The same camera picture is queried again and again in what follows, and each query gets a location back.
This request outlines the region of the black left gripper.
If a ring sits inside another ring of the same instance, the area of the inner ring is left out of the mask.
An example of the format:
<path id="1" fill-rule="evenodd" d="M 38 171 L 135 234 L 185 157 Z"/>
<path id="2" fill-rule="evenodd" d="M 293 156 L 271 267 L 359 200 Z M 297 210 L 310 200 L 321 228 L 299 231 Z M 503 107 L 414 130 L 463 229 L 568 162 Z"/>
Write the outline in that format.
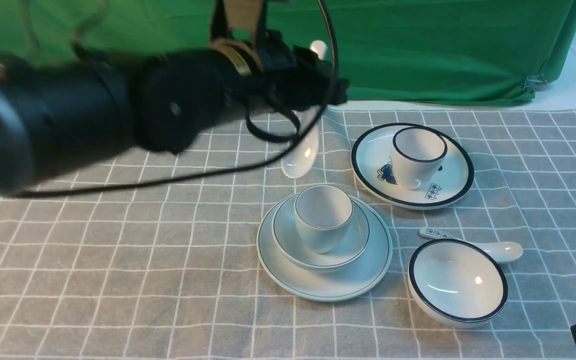
<path id="1" fill-rule="evenodd" d="M 250 61 L 249 84 L 237 92 L 250 116 L 295 116 L 348 102 L 349 79 L 336 77 L 333 50 L 316 39 L 306 47 L 285 43 L 279 30 L 265 30 L 255 43 L 244 42 Z"/>

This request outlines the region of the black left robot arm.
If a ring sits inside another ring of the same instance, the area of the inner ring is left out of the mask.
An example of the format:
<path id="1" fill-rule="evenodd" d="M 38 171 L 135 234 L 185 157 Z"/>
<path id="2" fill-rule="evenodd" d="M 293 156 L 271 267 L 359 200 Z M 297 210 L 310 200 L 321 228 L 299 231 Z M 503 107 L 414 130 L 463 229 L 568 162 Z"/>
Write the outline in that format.
<path id="1" fill-rule="evenodd" d="M 347 103 L 336 33 L 324 0 L 331 61 L 307 47 L 289 48 L 266 26 L 267 0 L 217 0 L 204 48 L 149 57 L 87 49 L 83 37 L 108 12 L 78 25 L 77 60 L 33 66 L 0 55 L 0 198 L 43 199 L 128 191 L 253 171 L 286 157 L 329 106 Z M 282 153 L 234 168 L 140 183 L 34 191 L 34 187 L 132 148 L 178 155 L 199 133 L 244 120 L 261 141 L 289 144 Z"/>

